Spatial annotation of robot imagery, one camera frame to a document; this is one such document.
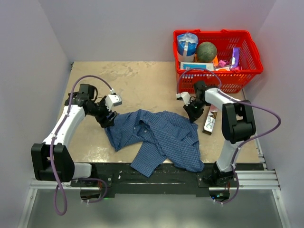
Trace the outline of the blue white wrapped roll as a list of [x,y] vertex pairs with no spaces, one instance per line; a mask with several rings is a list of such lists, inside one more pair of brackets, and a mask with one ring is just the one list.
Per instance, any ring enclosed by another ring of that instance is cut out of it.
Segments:
[[177,53],[180,62],[193,62],[198,45],[198,37],[193,33],[177,36]]

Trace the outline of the blue plaid shirt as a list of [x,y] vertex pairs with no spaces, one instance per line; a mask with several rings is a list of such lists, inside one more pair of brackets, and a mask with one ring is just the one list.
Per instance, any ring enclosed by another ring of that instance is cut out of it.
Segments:
[[142,143],[131,167],[146,177],[150,177],[166,159],[187,171],[204,169],[198,126],[179,114],[146,110],[119,114],[105,133],[115,151]]

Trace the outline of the purple snack package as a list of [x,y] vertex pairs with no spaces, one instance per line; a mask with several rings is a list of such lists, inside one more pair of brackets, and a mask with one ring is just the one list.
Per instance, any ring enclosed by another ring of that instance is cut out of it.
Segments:
[[232,58],[231,58],[231,70],[240,70],[240,48],[234,47],[232,49]]

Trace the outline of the red plastic basket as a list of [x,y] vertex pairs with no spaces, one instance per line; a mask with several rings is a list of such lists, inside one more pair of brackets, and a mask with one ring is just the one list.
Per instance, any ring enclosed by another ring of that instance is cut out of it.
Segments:
[[177,91],[194,93],[193,84],[199,80],[205,81],[208,86],[218,86],[219,80],[207,72],[192,70],[185,75],[180,69],[177,51],[177,36],[184,33],[197,35],[199,43],[209,41],[217,48],[218,60],[229,61],[232,59],[233,48],[240,48],[239,67],[240,70],[216,71],[222,82],[221,90],[228,94],[240,92],[256,75],[263,72],[258,48],[250,33],[246,30],[221,30],[221,31],[201,31],[195,30],[175,30],[173,31],[173,54],[175,58],[175,71],[177,81]]

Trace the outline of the blue white razor box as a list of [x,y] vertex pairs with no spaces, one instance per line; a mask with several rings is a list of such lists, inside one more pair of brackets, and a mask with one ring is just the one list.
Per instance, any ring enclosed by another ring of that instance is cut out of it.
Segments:
[[188,70],[202,68],[209,71],[214,71],[213,63],[196,63],[196,62],[180,62],[180,70]]

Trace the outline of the orange package in basket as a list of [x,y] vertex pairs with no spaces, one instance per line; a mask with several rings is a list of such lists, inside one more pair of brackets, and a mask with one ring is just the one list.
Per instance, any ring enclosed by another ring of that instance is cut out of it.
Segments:
[[215,58],[212,60],[212,63],[213,63],[213,65],[214,65],[215,67],[218,66],[219,61],[218,61],[218,57],[217,57],[217,56],[215,56]]

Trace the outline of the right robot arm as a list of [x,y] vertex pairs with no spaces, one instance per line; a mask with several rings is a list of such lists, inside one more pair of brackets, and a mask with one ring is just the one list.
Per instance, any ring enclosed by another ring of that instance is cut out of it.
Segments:
[[190,122],[195,122],[203,114],[205,106],[214,106],[222,112],[221,131],[224,145],[220,157],[214,163],[211,175],[206,178],[210,184],[223,186],[234,178],[236,160],[242,144],[256,133],[255,119],[251,103],[235,99],[219,88],[207,86],[204,81],[194,84],[195,97],[188,92],[176,95],[184,102],[184,110]]

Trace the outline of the green round melon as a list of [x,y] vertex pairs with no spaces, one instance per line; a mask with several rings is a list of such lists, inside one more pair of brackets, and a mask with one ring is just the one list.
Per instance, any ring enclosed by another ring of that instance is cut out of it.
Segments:
[[196,55],[200,62],[211,62],[217,55],[217,48],[211,42],[202,42],[196,49]]

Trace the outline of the white chocolate bar box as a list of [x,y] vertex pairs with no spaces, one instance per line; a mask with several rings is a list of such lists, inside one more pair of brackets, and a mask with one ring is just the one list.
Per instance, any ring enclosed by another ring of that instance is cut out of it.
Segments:
[[203,133],[208,135],[211,135],[213,133],[218,111],[219,111],[218,108],[215,107],[214,105],[211,105],[209,107],[209,112],[202,130]]

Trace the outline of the aluminium frame rail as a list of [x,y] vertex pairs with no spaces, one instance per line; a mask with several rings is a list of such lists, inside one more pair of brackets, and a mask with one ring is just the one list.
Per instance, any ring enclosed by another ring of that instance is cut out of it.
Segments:
[[214,202],[221,187],[204,187],[200,175],[167,174],[168,182],[129,182],[120,171],[113,176],[100,202],[80,199],[95,187],[64,184],[68,208],[55,213],[55,183],[32,181],[21,228],[288,228],[290,222],[281,201],[275,171],[264,163],[238,165],[239,182],[232,182],[228,203]]

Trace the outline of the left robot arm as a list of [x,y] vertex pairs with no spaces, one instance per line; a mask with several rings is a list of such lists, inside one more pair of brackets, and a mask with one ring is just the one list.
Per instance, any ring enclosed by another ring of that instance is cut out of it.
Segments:
[[37,180],[69,182],[81,178],[87,186],[97,184],[98,174],[92,171],[92,165],[74,162],[68,147],[76,129],[87,115],[93,116],[102,128],[114,125],[117,112],[112,111],[112,108],[121,105],[122,99],[113,89],[110,91],[110,94],[98,101],[97,88],[81,84],[77,92],[68,95],[63,113],[52,132],[42,143],[35,143],[31,148]]

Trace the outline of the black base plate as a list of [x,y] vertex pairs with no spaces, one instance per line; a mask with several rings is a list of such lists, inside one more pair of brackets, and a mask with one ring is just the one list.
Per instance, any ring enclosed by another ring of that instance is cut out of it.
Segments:
[[211,181],[212,163],[205,164],[201,172],[176,168],[171,163],[158,166],[150,177],[131,167],[130,163],[95,163],[94,175],[106,182],[106,197],[116,194],[195,195],[208,197],[210,187],[236,187],[233,178]]

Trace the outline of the pink small package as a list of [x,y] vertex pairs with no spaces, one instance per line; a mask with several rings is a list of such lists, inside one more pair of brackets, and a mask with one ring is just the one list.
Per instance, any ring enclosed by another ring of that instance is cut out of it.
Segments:
[[229,62],[226,61],[226,60],[220,60],[220,61],[218,62],[218,66],[219,66],[220,68],[226,67],[226,66],[228,66],[228,65],[229,65]]

